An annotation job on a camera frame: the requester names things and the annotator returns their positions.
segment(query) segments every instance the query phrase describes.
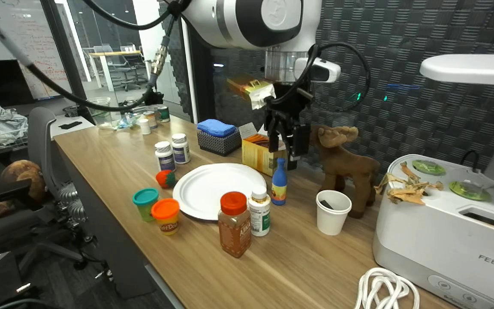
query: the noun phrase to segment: coiled white cable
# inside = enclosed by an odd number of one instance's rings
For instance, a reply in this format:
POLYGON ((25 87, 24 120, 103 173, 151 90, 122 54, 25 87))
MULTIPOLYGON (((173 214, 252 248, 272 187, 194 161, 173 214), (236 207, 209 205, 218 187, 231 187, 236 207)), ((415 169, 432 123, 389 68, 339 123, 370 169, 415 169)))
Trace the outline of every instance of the coiled white cable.
POLYGON ((413 309, 420 307, 417 286, 403 276, 384 267, 370 267, 358 281, 355 309, 399 309, 398 300, 413 291, 413 309), (387 288, 387 296, 379 298, 379 290, 387 288))

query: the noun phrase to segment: blue bottle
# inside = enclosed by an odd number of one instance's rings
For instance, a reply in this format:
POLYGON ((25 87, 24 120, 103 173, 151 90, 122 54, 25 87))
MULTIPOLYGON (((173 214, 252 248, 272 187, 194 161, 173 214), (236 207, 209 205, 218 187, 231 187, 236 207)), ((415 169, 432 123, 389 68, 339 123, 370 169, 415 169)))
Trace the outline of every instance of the blue bottle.
POLYGON ((278 157, 278 164, 274 168, 274 173, 271 176, 271 202, 274 205, 283 205, 286 200, 286 166, 284 157, 278 157))

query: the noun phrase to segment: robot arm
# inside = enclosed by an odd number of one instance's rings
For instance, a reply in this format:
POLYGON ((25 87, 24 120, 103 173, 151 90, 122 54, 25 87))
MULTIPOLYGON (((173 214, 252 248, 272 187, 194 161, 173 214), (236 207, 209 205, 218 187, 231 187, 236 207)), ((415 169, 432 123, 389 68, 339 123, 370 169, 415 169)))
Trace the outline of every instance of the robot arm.
MULTIPOLYGON (((321 0, 192 0, 182 11, 194 30, 216 48, 266 49, 264 77, 274 82, 279 99, 266 99, 264 126, 269 151, 278 149, 278 135, 296 156, 307 152, 308 126, 300 111, 310 102, 308 80, 298 77, 308 63, 315 42, 321 0)), ((338 77, 339 66, 317 61, 338 77)))
POLYGON ((182 15, 218 48, 305 53, 315 42, 321 0, 192 0, 182 15))

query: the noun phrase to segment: teal lid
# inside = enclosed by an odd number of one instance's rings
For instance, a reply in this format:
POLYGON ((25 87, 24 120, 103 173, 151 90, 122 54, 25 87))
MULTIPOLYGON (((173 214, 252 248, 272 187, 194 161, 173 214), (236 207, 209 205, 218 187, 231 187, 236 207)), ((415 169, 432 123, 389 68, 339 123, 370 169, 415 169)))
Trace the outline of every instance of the teal lid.
POLYGON ((146 187, 142 190, 137 190, 134 195, 132 195, 132 202, 139 207, 142 205, 151 205, 158 200, 159 197, 159 192, 156 188, 151 188, 151 187, 146 187))

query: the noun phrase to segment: orange spice jar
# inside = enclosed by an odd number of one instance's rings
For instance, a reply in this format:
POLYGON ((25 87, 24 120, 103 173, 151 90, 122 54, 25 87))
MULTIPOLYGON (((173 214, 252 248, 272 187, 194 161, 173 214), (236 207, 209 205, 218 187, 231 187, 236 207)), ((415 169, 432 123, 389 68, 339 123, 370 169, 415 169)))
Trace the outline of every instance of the orange spice jar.
POLYGON ((242 257, 250 245, 250 214, 242 192, 226 192, 219 197, 218 214, 219 243, 233 257, 242 257))

